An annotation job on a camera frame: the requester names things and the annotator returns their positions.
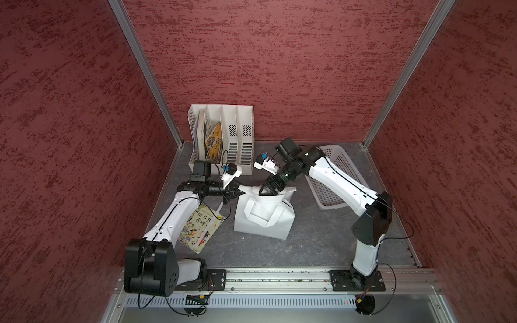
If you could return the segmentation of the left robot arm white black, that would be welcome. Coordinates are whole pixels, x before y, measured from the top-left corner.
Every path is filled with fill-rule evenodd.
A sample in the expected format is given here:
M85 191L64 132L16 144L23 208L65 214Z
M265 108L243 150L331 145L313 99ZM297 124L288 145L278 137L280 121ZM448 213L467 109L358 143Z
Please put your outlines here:
M223 167L221 179L211 179L211 162L194 163L189 180L182 182L172 203L142 238L132 239L125 249L124 290L147 296L169 297L177 286L208 284L204 260L176 258L175 245L191 215L207 196L220 196L224 203L241 195L238 184L242 168L234 163Z

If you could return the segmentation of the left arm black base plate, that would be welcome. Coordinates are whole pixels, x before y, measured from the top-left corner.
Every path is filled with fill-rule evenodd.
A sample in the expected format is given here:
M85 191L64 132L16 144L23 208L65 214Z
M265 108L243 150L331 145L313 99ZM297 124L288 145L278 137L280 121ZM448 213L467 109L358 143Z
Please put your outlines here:
M203 282L188 282L176 286L175 292L222 292L226 288L227 270L208 269Z

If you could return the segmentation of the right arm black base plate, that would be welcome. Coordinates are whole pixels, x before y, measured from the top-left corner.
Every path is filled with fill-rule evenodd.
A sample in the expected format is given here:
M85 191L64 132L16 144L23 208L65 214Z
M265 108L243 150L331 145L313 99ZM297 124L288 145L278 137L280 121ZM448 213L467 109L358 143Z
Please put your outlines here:
M334 292L385 292L386 286L379 271L370 276L363 276L359 272L350 270L329 271L331 285Z

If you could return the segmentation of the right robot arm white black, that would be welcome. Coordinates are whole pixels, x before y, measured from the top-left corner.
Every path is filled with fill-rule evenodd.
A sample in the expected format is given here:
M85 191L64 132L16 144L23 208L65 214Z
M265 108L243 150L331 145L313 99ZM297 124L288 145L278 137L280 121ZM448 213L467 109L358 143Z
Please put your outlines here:
M365 290L378 270L378 250L393 216L393 198L377 193L335 166L323 150L313 145L296 145L286 138L275 147L284 165L266 153L257 156L254 167L270 173L260 188L261 196L278 195L287 184L301 175L324 184L358 216L351 231L357 239L355 257L350 266L351 284Z

